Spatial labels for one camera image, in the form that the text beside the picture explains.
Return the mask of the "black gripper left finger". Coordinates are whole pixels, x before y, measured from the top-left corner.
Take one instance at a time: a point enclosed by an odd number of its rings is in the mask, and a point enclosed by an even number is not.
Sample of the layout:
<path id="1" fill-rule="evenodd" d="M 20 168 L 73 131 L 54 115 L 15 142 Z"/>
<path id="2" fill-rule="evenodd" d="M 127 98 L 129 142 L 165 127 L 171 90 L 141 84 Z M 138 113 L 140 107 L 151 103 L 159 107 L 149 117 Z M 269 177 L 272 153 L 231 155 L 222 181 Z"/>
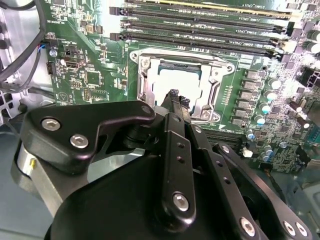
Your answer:
<path id="1" fill-rule="evenodd" d="M 40 164 L 29 174 L 52 215 L 76 190 L 87 184 L 93 161 L 146 149 L 165 161 L 191 162 L 188 126 L 177 90 L 153 108 L 141 100 L 89 105 L 46 106 L 29 111 L 21 128 L 22 152 Z M 169 225 L 188 226 L 196 216 L 195 191 L 162 191 Z"/>

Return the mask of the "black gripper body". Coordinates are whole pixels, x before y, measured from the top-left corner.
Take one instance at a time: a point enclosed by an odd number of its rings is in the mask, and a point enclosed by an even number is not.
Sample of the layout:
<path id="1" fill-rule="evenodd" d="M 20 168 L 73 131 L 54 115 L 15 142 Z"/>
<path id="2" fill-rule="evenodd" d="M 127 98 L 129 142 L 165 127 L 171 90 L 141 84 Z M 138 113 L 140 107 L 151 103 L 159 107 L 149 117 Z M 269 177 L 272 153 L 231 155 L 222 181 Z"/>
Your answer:
<path id="1" fill-rule="evenodd" d="M 170 232 L 162 191 L 195 192 L 196 218 Z M 235 240 L 213 183 L 177 157 L 139 157 L 73 192 L 50 227 L 51 240 Z"/>

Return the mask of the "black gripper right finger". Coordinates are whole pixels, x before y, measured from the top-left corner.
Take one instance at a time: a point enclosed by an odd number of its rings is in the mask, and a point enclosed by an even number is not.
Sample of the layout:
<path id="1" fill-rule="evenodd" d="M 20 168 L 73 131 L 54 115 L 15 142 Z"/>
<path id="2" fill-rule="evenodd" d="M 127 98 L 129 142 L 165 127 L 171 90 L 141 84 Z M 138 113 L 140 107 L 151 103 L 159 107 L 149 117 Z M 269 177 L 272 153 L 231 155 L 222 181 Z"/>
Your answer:
<path id="1" fill-rule="evenodd" d="M 191 123 L 189 99 L 179 107 L 187 122 L 192 153 L 213 182 L 213 196 L 221 204 L 218 225 L 224 240 L 311 240 L 307 225 L 240 157 L 223 143 L 211 146 L 206 134 Z"/>

